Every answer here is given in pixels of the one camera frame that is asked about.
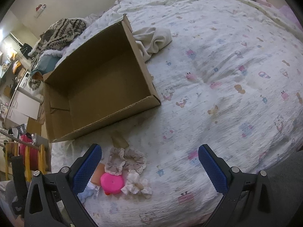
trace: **pink plastic cup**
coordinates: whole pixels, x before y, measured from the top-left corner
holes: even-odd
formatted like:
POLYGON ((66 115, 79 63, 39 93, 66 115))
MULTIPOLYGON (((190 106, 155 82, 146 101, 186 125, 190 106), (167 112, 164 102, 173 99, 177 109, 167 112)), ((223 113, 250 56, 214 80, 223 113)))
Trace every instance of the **pink plastic cup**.
POLYGON ((109 173, 104 173, 100 178, 100 182, 106 195, 120 193, 125 185, 122 175, 116 176, 109 173))

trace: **blue gripper pad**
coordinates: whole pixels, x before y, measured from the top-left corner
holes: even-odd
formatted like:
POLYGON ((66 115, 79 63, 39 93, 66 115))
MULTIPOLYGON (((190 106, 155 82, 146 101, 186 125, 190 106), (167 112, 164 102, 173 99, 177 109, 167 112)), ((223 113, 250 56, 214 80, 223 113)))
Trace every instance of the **blue gripper pad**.
POLYGON ((99 145, 93 144, 86 153, 78 158, 78 161, 81 161, 82 158, 85 158, 85 161, 80 166, 79 170, 75 173, 72 180, 72 190, 75 195, 81 193, 85 190, 85 187, 93 175, 96 167, 98 166, 102 158, 102 149, 99 145))
POLYGON ((215 153, 207 146, 212 155, 204 147, 206 144, 201 145, 198 150, 199 160, 206 171, 209 179, 211 180, 213 186, 215 187, 218 193, 225 195, 228 192, 228 179, 225 173, 221 170, 220 166, 216 163, 215 160, 221 159, 218 158, 215 153))

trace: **white bedsheet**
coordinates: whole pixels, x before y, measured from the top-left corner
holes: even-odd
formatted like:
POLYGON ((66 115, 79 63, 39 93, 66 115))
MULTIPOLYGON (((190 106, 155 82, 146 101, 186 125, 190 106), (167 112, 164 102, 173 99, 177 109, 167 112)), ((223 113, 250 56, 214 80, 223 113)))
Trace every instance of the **white bedsheet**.
POLYGON ((172 32, 173 41, 147 62, 162 105, 54 143, 52 169, 70 166, 92 143, 101 145, 106 162, 109 133, 118 130, 146 155, 141 176, 154 193, 144 199, 100 191, 85 202, 92 218, 99 226, 191 226, 222 196, 198 161, 201 144, 229 166, 255 173, 303 142, 302 33, 250 0, 117 0, 66 55, 123 13, 134 30, 153 25, 172 32))

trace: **drying rack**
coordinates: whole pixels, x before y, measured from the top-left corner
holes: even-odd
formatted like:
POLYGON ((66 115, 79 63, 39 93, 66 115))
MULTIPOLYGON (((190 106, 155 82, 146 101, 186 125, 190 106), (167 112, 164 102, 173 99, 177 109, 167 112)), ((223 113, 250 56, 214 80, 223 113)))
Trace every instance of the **drying rack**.
POLYGON ((5 130, 0 129, 0 147, 5 148, 5 179, 9 180, 9 162, 8 153, 11 152, 14 156, 18 156, 19 153, 19 143, 26 146, 25 148, 25 179, 30 182, 32 177, 32 172, 30 170, 30 159, 29 150, 30 148, 38 150, 38 170, 43 174, 46 174, 46 159, 45 159, 45 147, 40 145, 39 147, 32 145, 31 143, 24 142, 21 139, 15 138, 14 136, 8 134, 5 130))

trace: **teal pillow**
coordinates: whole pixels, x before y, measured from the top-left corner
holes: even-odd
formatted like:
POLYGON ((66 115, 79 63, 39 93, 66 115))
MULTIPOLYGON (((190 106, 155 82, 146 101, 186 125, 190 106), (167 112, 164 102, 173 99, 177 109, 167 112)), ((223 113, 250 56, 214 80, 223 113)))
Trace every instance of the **teal pillow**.
POLYGON ((35 73, 40 72, 43 76, 44 74, 51 72, 55 69, 56 63, 61 59, 61 57, 55 57, 52 55, 44 55, 38 61, 37 66, 31 71, 31 76, 33 77, 35 73))

